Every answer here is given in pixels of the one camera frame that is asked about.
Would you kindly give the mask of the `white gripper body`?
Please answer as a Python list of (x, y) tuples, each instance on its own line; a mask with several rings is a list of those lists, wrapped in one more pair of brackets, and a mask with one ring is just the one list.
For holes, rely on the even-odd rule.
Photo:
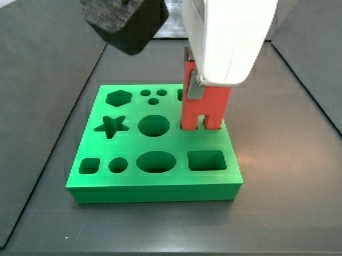
[(252, 69), (277, 0), (183, 0), (181, 18), (200, 82), (237, 86)]

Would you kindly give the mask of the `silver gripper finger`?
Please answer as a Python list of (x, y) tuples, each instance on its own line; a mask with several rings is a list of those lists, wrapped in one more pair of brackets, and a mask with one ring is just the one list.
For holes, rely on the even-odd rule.
[(195, 57), (192, 54), (191, 47), (184, 48), (184, 57), (185, 57), (185, 78), (188, 80), (187, 85), (187, 98), (191, 100), (200, 100), (204, 95), (204, 85), (200, 82), (200, 76), (195, 64)]

